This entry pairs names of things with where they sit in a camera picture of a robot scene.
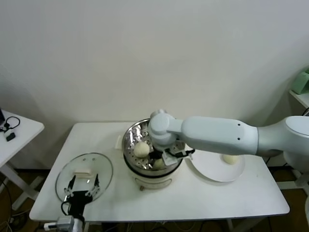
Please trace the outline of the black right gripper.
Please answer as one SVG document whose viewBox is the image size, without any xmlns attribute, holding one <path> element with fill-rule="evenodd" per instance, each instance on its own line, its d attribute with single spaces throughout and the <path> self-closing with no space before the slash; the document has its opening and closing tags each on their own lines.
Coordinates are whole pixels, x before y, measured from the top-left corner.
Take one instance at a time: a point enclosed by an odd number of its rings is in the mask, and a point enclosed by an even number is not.
<svg viewBox="0 0 309 232">
<path fill-rule="evenodd" d="M 149 167 L 154 168 L 155 161 L 162 158 L 163 153 L 161 151 L 154 150 L 149 153 Z"/>
</svg>

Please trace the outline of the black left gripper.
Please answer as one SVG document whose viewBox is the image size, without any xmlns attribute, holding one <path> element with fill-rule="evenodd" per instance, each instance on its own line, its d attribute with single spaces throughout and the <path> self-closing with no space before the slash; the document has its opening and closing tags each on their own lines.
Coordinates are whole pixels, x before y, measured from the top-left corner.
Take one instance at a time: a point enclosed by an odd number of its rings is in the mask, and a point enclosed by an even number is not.
<svg viewBox="0 0 309 232">
<path fill-rule="evenodd" d="M 84 208 L 87 204 L 91 203 L 93 200 L 92 195 L 96 195 L 100 191 L 99 178 L 96 174 L 93 187 L 87 191 L 72 191 L 76 175 L 69 181 L 69 184 L 64 188 L 64 192 L 67 195 L 65 201 L 61 204 L 61 211 L 66 216 L 73 216 L 74 218 L 83 218 Z M 65 211 L 63 206 L 68 204 L 68 210 Z"/>
</svg>

